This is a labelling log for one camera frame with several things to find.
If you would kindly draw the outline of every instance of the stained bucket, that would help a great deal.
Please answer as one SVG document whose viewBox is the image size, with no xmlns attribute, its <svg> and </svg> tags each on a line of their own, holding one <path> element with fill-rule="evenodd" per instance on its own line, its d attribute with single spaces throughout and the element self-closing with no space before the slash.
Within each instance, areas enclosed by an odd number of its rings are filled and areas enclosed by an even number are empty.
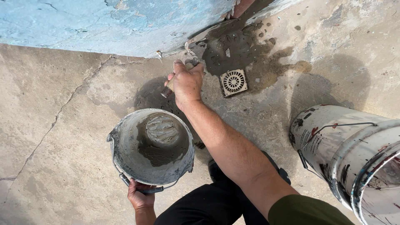
<svg viewBox="0 0 400 225">
<path fill-rule="evenodd" d="M 134 111 L 119 121 L 107 141 L 111 142 L 113 164 L 120 168 L 116 167 L 127 185 L 124 174 L 143 184 L 165 185 L 192 172 L 193 136 L 188 126 L 168 111 Z"/>
<path fill-rule="evenodd" d="M 295 118 L 289 139 L 362 223 L 400 224 L 399 119 L 319 104 Z"/>
</svg>

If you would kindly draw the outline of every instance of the white bucket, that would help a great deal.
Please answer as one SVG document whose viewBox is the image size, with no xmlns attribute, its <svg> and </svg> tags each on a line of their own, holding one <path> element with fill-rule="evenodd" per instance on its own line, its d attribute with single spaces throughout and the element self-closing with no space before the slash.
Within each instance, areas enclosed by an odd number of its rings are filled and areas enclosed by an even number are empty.
<svg viewBox="0 0 400 225">
<path fill-rule="evenodd" d="M 355 123 L 370 124 L 340 126 Z M 362 223 L 400 224 L 399 119 L 319 104 L 295 118 L 289 139 Z"/>
</svg>

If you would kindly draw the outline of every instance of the metal bucket handle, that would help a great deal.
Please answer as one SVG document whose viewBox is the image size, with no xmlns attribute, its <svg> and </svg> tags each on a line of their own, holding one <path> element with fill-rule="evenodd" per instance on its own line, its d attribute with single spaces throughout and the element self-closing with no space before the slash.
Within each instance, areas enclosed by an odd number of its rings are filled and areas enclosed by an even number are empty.
<svg viewBox="0 0 400 225">
<path fill-rule="evenodd" d="M 120 174 L 121 180 L 129 187 L 129 184 L 130 184 L 129 179 L 126 177 L 126 175 L 123 172 L 121 172 L 117 168 L 117 165 L 115 164 L 115 161 L 114 161 L 114 155 L 115 155 L 114 154 L 114 138 L 113 137 L 110 137 L 110 138 L 111 138 L 111 141 L 112 141 L 112 144 L 111 144 L 112 164 L 114 165 L 115 169 Z M 175 181 L 175 183 L 173 183 L 172 185 L 170 185 L 168 187 L 161 186 L 161 187 L 156 187 L 156 188 L 152 188 L 152 189 L 148 189 L 148 190 L 139 190 L 139 189 L 136 189 L 136 190 L 139 191 L 142 194 L 149 195 L 149 194 L 161 192 L 161 191 L 163 191 L 163 190 L 165 190 L 167 188 L 170 188 L 170 187 L 174 186 L 178 182 L 178 180 L 179 180 L 179 178 Z"/>
<path fill-rule="evenodd" d="M 301 152 L 302 149 L 306 148 L 307 145 L 311 142 L 311 140 L 320 132 L 322 131 L 324 128 L 326 127 L 340 127 L 340 126 L 352 126 L 352 125 L 363 125 L 363 124 L 372 124 L 374 127 L 377 126 L 376 123 L 372 123 L 372 122 L 365 122 L 365 123 L 348 123 L 348 124 L 338 124 L 338 125 L 326 125 L 324 127 L 322 127 L 321 129 L 319 129 L 314 135 L 311 136 L 311 138 L 307 141 L 307 143 L 304 145 L 304 147 L 300 148 L 297 150 L 297 153 L 299 154 L 301 163 L 303 164 L 304 169 L 312 172 L 313 174 L 315 174 L 317 177 L 321 178 L 322 180 L 324 180 L 320 175 L 318 175 L 316 172 L 309 170 L 308 169 L 308 165 L 307 165 L 307 161 L 306 158 L 303 156 L 303 153 Z"/>
</svg>

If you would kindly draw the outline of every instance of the blue wall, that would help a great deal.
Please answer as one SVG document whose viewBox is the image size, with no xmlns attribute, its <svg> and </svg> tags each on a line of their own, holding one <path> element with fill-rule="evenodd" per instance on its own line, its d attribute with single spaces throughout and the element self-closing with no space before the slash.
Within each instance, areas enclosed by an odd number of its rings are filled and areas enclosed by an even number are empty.
<svg viewBox="0 0 400 225">
<path fill-rule="evenodd" d="M 158 57 L 223 20 L 234 0 L 0 0 L 0 43 Z"/>
</svg>

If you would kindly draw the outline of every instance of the concrete floor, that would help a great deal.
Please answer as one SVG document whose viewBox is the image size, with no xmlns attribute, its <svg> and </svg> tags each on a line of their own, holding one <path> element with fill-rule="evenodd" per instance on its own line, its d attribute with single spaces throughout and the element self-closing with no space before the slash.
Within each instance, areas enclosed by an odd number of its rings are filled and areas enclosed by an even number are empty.
<svg viewBox="0 0 400 225">
<path fill-rule="evenodd" d="M 275 38 L 276 44 L 246 67 L 254 90 L 223 98 L 218 78 L 207 73 L 204 79 L 206 104 L 267 151 L 297 191 L 338 207 L 356 224 L 327 184 L 303 169 L 287 132 L 294 116 L 319 103 L 399 118 L 398 10 L 398 0 L 304 0 L 262 19 L 266 32 L 256 41 Z M 274 54 L 278 50 L 285 53 Z M 173 98 L 159 94 L 176 58 L 187 56 L 159 60 L 0 45 L 0 224 L 134 223 L 105 139 L 123 116 L 141 108 L 163 107 L 187 121 Z M 309 72 L 271 66 L 300 60 L 310 62 Z M 207 149 L 196 149 L 193 173 L 156 194 L 157 215 L 211 182 L 209 159 Z"/>
</svg>

